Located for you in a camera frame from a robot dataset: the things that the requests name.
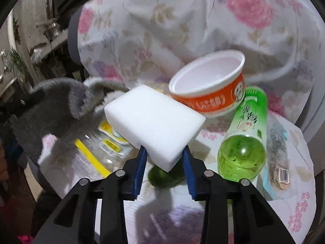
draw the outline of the white sponge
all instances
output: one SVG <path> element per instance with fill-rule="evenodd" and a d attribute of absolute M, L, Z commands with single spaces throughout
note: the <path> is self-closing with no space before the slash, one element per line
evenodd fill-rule
<path fill-rule="evenodd" d="M 133 146 L 144 146 L 152 161 L 169 172 L 205 117 L 148 86 L 142 85 L 105 106 L 111 126 Z"/>

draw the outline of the green bottle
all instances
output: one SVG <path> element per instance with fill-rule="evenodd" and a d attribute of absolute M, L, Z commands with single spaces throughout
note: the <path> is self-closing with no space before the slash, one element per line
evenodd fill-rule
<path fill-rule="evenodd" d="M 218 152 L 218 172 L 228 180 L 253 180 L 265 164 L 268 98 L 247 87 Z"/>

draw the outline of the gray towel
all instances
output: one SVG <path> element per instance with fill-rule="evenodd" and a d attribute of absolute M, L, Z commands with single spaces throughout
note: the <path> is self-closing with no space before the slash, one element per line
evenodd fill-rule
<path fill-rule="evenodd" d="M 84 83 L 57 78 L 36 85 L 33 92 L 43 90 L 44 99 L 18 119 L 10 119 L 24 152 L 37 162 L 42 152 L 42 137 L 46 134 L 53 134 L 62 142 L 69 137 L 66 145 L 71 146 L 72 138 L 78 137 L 81 128 L 98 124 L 102 119 L 103 113 L 92 115 L 91 112 L 103 101 L 105 88 L 128 91 L 124 84 L 102 78 L 89 78 Z"/>

